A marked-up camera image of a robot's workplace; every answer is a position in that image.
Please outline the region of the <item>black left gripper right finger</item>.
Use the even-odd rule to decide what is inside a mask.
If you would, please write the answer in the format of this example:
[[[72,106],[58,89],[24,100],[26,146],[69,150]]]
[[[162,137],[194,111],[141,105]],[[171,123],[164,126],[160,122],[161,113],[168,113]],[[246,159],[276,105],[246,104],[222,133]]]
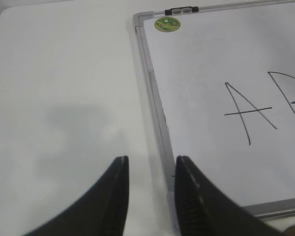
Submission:
[[[178,156],[175,208],[183,236],[281,236],[223,194],[188,156]]]

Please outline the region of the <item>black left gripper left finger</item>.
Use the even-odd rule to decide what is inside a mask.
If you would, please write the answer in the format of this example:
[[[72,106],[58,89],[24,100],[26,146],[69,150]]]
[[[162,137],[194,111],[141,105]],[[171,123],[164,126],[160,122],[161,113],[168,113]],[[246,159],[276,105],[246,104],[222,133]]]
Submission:
[[[129,159],[117,157],[76,202],[29,236],[121,236],[129,203]]]

